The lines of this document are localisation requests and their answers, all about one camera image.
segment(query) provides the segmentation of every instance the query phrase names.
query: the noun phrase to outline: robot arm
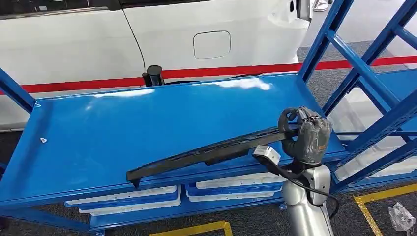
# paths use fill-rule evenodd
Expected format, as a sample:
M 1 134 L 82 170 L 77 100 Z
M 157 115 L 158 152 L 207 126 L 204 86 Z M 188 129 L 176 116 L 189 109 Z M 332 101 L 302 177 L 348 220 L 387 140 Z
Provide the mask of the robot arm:
M 281 132 L 289 129 L 288 122 L 298 118 L 297 140 L 282 140 L 284 152 L 293 163 L 286 170 L 278 165 L 278 153 L 269 146 L 257 146 L 253 156 L 266 168 L 288 179 L 282 188 L 295 236 L 332 236 L 326 209 L 330 189 L 330 170 L 321 161 L 328 146 L 331 124 L 318 113 L 306 108 L 288 108 L 278 121 Z

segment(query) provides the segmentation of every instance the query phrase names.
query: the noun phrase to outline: small hole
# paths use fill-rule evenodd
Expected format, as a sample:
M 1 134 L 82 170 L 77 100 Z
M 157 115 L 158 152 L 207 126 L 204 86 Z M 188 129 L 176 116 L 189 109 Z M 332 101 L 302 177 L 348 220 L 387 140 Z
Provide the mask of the small hole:
M 294 1 L 290 2 L 290 12 L 294 11 Z

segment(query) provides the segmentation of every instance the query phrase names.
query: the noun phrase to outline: blue shelf surface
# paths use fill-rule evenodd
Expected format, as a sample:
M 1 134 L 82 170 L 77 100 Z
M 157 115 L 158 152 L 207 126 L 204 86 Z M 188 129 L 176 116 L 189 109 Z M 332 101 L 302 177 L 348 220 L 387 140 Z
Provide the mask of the blue shelf surface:
M 417 89 L 417 69 L 392 71 L 378 74 L 378 79 L 400 100 L 404 100 Z M 377 97 L 379 103 L 385 103 L 372 89 L 370 91 Z M 411 119 L 401 126 L 404 131 L 417 131 L 417 118 Z
M 0 206 L 134 191 L 126 171 L 275 126 L 298 106 L 322 113 L 294 73 L 38 99 L 0 182 Z M 291 162 L 280 142 L 272 146 L 281 164 Z M 346 154 L 333 133 L 324 161 Z M 265 171 L 247 155 L 146 177 L 139 189 Z

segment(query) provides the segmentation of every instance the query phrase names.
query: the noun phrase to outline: blue metal shelf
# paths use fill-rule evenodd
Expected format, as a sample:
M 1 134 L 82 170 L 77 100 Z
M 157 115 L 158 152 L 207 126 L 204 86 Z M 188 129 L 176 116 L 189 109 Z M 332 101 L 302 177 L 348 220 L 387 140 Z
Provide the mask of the blue metal shelf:
M 417 69 L 393 71 L 378 74 L 378 79 L 386 86 L 392 93 L 400 100 L 403 101 L 414 90 L 417 89 Z M 366 82 L 362 77 L 359 78 L 361 88 L 366 94 L 372 98 L 372 102 L 377 107 L 384 107 L 386 111 L 390 110 L 390 107 L 386 105 L 384 100 L 378 96 L 369 86 L 363 86 Z M 411 119 L 401 126 L 403 131 L 414 131 L 417 133 L 417 118 Z
M 400 174 L 395 176 L 373 177 L 366 178 L 360 182 L 349 186 L 344 189 L 343 192 L 355 191 L 364 188 L 372 188 L 381 186 L 381 184 L 393 184 L 398 182 L 405 182 L 417 179 L 417 171 Z M 217 212 L 223 210 L 229 210 L 240 207 L 255 206 L 260 204 L 272 204 L 282 203 L 284 200 L 281 197 L 281 192 L 277 192 L 273 197 L 261 198 L 261 199 L 239 199 L 239 200 L 224 200 L 224 201 L 209 201 L 209 202 L 190 202 L 185 195 L 185 189 L 182 188 L 181 193 L 181 205 L 135 211 L 130 213 L 114 214 L 114 215 L 102 215 L 92 216 L 90 225 L 92 231 L 108 229 L 118 226 L 125 226 L 137 223 L 152 222 L 155 220 L 178 218 L 184 216 L 190 216 L 195 214 L 203 214 L 210 212 Z
M 182 188 L 181 204 L 153 210 L 134 211 L 129 213 L 92 216 L 90 220 L 91 230 L 97 231 L 118 226 L 146 223 L 155 220 L 176 218 L 195 214 L 210 213 L 222 210 L 229 210 L 239 207 L 248 207 L 259 204 L 282 202 L 280 192 L 269 198 L 250 198 L 239 200 L 222 200 L 209 202 L 190 202 Z
M 43 199 L 45 204 L 70 191 L 72 199 L 91 197 L 89 189 L 102 195 L 112 186 L 115 191 L 133 191 L 126 170 L 275 126 L 288 107 L 321 112 L 297 74 L 46 98 L 36 104 L 0 182 L 0 205 L 14 199 L 34 204 Z M 282 164 L 292 161 L 280 142 L 272 146 L 281 154 Z M 345 155 L 333 133 L 325 161 Z M 248 155 L 143 178 L 140 188 L 265 171 Z
M 417 179 L 416 172 L 368 178 L 417 155 L 417 139 L 412 136 L 417 131 L 417 70 L 376 74 L 369 67 L 396 36 L 417 47 L 417 38 L 404 29 L 417 11 L 417 0 L 405 0 L 362 57 L 337 35 L 353 1 L 333 3 L 299 73 L 35 100 L 0 69 L 0 89 L 30 113 L 0 181 L 0 216 L 100 235 L 100 230 L 116 226 L 281 202 L 277 193 L 265 199 L 192 203 L 183 192 L 179 206 L 95 216 L 90 225 L 31 208 L 134 191 L 125 179 L 127 170 L 276 126 L 279 115 L 288 107 L 307 106 L 328 115 L 354 86 L 360 86 L 384 116 L 344 146 L 333 133 L 323 162 L 334 171 L 391 134 L 401 135 L 406 144 L 344 181 L 336 181 L 333 173 L 331 192 Z M 330 43 L 354 68 L 321 109 L 305 82 Z M 281 154 L 281 165 L 292 161 L 280 142 L 271 146 Z M 139 189 L 265 171 L 247 155 L 212 166 L 196 164 L 146 177 Z

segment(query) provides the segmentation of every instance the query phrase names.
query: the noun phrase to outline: plastic bag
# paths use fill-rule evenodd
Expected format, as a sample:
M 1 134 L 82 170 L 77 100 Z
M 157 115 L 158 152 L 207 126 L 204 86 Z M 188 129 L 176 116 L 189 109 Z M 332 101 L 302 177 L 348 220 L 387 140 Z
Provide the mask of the plastic bag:
M 416 222 L 416 219 L 401 203 L 397 202 L 394 208 L 388 207 L 388 212 L 392 226 L 396 231 L 407 231 L 407 235 L 412 235 L 413 224 Z

